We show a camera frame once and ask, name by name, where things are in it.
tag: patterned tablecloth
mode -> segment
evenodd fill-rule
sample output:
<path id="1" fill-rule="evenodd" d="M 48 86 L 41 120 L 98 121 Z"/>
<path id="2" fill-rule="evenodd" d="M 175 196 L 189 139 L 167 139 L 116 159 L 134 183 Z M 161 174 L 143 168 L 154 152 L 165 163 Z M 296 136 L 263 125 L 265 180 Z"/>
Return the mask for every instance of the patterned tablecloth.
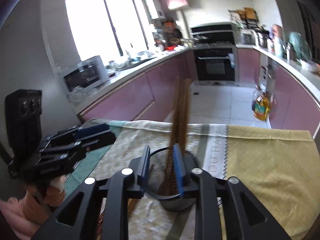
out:
<path id="1" fill-rule="evenodd" d="M 171 123 L 110 121 L 109 125 L 116 142 L 88 154 L 66 181 L 67 194 L 89 175 L 105 179 L 128 167 L 145 145 L 151 151 L 169 145 Z M 189 124 L 186 149 L 212 176 L 239 177 L 292 239 L 302 239 L 320 212 L 320 182 L 312 179 L 320 177 L 320 157 L 306 131 Z M 194 206 L 168 212 L 145 195 L 130 217 L 129 239 L 194 239 L 194 224 Z"/>

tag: red object on counter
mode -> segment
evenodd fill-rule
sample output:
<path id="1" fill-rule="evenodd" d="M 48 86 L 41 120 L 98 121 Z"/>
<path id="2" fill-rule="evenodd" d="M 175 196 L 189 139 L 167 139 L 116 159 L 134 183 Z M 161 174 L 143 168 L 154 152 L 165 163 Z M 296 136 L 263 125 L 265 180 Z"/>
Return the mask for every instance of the red object on counter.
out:
<path id="1" fill-rule="evenodd" d="M 175 47 L 177 47 L 177 45 L 169 46 L 167 47 L 167 50 L 173 50 Z"/>

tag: bottle label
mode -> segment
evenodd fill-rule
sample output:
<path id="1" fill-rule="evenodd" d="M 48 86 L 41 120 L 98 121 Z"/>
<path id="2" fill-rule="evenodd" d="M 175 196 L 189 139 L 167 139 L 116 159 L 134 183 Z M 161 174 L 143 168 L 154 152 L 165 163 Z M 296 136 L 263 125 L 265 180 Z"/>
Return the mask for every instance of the bottle label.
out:
<path id="1" fill-rule="evenodd" d="M 266 111 L 266 108 L 263 107 L 263 106 L 260 106 L 258 103 L 255 104 L 254 106 L 254 112 L 257 114 L 257 115 L 264 115 Z"/>

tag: oven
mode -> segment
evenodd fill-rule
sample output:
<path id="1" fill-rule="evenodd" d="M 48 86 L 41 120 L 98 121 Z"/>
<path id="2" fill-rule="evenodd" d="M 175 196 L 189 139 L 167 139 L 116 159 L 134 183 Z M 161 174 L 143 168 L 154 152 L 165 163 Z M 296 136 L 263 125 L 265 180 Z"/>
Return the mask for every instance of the oven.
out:
<path id="1" fill-rule="evenodd" d="M 194 55 L 200 81 L 235 81 L 232 48 L 195 49 Z"/>

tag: green fabric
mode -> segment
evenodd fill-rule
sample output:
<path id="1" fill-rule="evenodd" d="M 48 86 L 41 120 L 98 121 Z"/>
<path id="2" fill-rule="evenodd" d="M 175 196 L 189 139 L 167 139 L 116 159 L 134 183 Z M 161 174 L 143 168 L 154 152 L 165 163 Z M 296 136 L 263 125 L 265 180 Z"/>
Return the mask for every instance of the green fabric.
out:
<path id="1" fill-rule="evenodd" d="M 110 121 L 108 122 L 111 132 L 113 132 L 116 137 L 122 130 L 122 126 L 127 121 Z M 108 152 L 111 145 L 90 151 L 86 158 L 84 158 L 81 163 L 76 167 L 75 171 L 70 174 L 65 183 L 66 197 L 69 196 L 89 174 L 93 171 L 95 166 L 101 160 L 101 158 Z"/>

